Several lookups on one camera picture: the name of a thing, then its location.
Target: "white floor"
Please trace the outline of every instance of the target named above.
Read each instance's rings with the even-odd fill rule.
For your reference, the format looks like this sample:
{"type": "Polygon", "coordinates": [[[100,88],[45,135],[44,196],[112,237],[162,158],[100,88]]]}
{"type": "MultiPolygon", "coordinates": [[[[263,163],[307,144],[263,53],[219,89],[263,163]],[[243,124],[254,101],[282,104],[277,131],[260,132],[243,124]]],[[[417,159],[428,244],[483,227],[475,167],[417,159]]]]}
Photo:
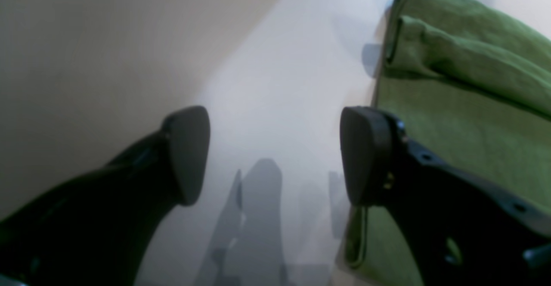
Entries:
{"type": "MultiPolygon", "coordinates": [[[[551,0],[480,1],[551,36],[551,0]]],[[[203,194],[136,285],[364,284],[335,265],[338,121],[371,99],[391,2],[0,0],[0,218],[200,104],[203,194]]]]}

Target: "green fabric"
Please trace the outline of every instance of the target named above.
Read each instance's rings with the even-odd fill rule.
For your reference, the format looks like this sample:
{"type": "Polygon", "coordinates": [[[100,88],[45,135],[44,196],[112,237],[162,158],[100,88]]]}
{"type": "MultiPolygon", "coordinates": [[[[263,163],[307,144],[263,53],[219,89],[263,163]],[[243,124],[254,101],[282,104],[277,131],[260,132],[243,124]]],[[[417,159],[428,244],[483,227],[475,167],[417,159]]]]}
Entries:
{"type": "MultiPolygon", "coordinates": [[[[449,164],[551,207],[551,41],[474,0],[394,0],[377,106],[449,164]]],[[[422,285],[384,208],[356,208],[348,264],[422,285]]]]}

